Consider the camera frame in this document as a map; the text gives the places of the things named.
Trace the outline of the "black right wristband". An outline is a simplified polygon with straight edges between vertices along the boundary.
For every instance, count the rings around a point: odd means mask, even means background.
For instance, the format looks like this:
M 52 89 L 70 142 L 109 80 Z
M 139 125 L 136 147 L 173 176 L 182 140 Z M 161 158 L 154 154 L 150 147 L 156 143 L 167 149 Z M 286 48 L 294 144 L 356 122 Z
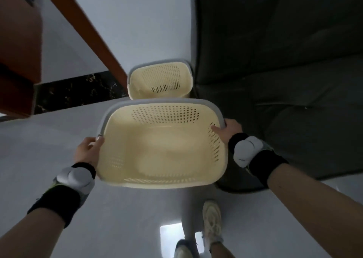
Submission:
M 269 176 L 281 164 L 288 164 L 288 161 L 276 154 L 273 148 L 271 148 L 271 150 L 259 152 L 245 170 L 252 176 L 258 178 L 261 184 L 267 187 Z

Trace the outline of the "cream left sneaker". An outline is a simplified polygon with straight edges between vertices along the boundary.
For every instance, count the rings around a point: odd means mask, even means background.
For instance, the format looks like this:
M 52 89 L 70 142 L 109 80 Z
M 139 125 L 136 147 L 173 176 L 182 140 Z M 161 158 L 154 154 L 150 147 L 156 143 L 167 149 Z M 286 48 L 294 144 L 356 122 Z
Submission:
M 177 242 L 174 252 L 174 258 L 193 258 L 192 251 L 188 240 L 181 239 Z

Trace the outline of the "small cream perforated laundry basket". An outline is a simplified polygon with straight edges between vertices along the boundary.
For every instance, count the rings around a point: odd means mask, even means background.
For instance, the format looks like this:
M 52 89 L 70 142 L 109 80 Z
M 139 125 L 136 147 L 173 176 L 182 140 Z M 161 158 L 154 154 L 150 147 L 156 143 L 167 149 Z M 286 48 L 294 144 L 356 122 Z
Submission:
M 131 100 L 189 98 L 193 89 L 190 64 L 183 59 L 166 59 L 135 66 L 127 77 Z

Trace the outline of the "white left wrist tracker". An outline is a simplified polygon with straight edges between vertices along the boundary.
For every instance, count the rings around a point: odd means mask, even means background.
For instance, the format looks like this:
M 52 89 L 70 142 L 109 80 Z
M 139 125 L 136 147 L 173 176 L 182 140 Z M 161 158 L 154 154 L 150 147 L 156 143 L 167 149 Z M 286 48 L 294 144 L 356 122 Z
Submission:
M 54 180 L 57 184 L 70 187 L 82 196 L 89 195 L 95 185 L 91 172 L 83 167 L 64 168 Z

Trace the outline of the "black left wristband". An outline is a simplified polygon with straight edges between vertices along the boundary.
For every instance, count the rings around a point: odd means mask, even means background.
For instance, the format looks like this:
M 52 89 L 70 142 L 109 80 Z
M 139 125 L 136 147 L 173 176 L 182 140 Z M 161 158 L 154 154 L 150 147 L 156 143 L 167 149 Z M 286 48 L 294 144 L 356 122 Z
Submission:
M 73 168 L 83 167 L 91 172 L 93 179 L 96 177 L 96 169 L 88 163 L 76 163 Z M 82 196 L 70 187 L 57 184 L 53 179 L 51 187 L 32 205 L 27 214 L 36 209 L 45 208 L 53 211 L 65 222 L 67 228 L 72 221 L 74 214 L 84 205 L 88 196 Z

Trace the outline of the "cream right sneaker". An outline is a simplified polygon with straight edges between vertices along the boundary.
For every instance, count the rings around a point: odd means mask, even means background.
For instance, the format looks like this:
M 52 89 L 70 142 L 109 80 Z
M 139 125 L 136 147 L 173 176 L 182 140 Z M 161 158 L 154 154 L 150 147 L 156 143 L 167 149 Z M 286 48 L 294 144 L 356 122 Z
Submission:
M 202 237 L 205 247 L 214 243 L 222 243 L 222 221 L 219 205 L 214 200 L 207 200 L 202 208 L 203 231 Z

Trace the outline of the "person's grey trouser leg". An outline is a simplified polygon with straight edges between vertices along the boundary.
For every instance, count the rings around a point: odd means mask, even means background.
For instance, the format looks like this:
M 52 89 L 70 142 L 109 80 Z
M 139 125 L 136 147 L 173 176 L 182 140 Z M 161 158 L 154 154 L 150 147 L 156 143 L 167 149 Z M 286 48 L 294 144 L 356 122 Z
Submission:
M 202 232 L 204 222 L 202 208 L 204 202 L 216 196 L 215 185 L 188 187 L 182 189 L 181 195 L 181 223 L 185 239 L 196 241 L 195 233 Z

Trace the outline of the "white right wrist tracker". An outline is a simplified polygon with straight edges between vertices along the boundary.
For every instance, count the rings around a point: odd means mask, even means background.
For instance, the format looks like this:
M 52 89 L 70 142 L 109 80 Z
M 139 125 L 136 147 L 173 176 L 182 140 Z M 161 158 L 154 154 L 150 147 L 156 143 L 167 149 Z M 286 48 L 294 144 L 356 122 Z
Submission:
M 239 141 L 234 147 L 233 159 L 241 168 L 247 168 L 252 159 L 263 150 L 271 150 L 270 146 L 255 136 Z

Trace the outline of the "dark grey sofa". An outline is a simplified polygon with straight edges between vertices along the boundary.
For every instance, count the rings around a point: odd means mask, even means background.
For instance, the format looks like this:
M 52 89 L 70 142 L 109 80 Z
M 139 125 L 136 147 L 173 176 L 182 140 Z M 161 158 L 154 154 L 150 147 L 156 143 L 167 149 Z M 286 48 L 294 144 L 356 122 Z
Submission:
M 194 93 L 319 179 L 363 173 L 363 0 L 193 0 Z

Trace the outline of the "brown wooden slanted beam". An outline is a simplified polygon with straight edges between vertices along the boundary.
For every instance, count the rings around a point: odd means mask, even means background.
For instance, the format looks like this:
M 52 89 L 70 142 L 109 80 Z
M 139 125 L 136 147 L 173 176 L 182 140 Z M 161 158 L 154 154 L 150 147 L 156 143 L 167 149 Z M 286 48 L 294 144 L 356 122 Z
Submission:
M 51 0 L 114 78 L 127 91 L 127 74 L 76 0 Z

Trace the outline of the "person's right forearm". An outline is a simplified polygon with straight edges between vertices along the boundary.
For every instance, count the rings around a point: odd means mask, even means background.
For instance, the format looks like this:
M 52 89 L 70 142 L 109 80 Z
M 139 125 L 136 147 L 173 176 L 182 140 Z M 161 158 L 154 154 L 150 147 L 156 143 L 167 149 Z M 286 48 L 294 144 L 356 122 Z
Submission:
M 267 185 L 315 241 L 333 258 L 363 258 L 363 205 L 289 164 Z

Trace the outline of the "brown wooden cabinet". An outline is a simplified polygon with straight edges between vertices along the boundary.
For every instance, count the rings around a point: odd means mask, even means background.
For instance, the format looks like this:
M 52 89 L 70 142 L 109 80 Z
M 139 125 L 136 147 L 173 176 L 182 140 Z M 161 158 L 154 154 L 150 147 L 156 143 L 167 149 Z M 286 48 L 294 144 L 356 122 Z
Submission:
M 0 113 L 28 118 L 41 82 L 43 21 L 28 0 L 0 0 Z

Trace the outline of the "person's left hand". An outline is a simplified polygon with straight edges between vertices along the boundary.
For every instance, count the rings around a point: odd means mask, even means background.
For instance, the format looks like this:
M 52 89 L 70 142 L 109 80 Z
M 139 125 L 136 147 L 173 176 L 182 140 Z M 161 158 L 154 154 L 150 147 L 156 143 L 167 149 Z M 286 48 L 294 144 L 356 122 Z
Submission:
M 86 138 L 78 145 L 74 162 L 75 163 L 88 163 L 97 169 L 100 151 L 86 150 Z

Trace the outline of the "large cream perforated laundry basket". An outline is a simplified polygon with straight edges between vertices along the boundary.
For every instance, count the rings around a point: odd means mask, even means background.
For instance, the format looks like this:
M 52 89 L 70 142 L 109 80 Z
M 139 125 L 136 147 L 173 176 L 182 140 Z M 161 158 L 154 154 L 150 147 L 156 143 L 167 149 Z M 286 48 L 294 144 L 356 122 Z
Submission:
M 115 186 L 174 189 L 210 185 L 228 164 L 228 148 L 211 126 L 225 127 L 208 100 L 122 100 L 104 114 L 97 176 Z

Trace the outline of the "white wrist tracker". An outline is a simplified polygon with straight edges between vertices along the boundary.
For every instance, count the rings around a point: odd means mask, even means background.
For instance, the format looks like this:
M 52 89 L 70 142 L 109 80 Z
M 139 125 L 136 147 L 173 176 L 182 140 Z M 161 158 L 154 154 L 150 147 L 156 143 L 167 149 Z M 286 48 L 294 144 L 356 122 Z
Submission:
M 252 159 L 263 150 L 271 150 L 270 146 L 255 136 L 239 141 L 234 147 L 233 159 L 241 168 L 247 168 Z
M 82 196 L 89 195 L 95 185 L 91 172 L 83 167 L 64 168 L 54 180 L 57 184 L 70 187 Z

